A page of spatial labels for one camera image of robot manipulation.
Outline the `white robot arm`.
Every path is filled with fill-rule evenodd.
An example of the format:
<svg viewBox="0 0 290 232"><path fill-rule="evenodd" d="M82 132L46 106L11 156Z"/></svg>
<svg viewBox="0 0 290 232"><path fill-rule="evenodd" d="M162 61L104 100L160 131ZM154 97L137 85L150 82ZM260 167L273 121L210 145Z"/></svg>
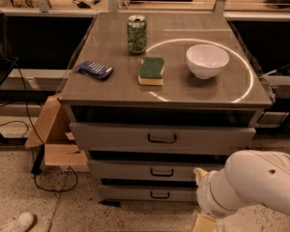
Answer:
<svg viewBox="0 0 290 232"><path fill-rule="evenodd" d="M226 218L259 204L290 217L290 155L275 151L238 151L219 171L193 170L201 211Z"/></svg>

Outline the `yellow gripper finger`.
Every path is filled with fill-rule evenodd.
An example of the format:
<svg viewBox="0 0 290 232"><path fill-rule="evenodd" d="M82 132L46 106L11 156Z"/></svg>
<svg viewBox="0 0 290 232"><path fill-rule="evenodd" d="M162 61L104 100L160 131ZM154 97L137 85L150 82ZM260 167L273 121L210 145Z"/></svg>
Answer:
<svg viewBox="0 0 290 232"><path fill-rule="evenodd" d="M202 168L199 168L199 167L196 167L192 170L193 174L195 175L195 183L197 185L200 184L202 178L207 174L207 171L202 169Z"/></svg>

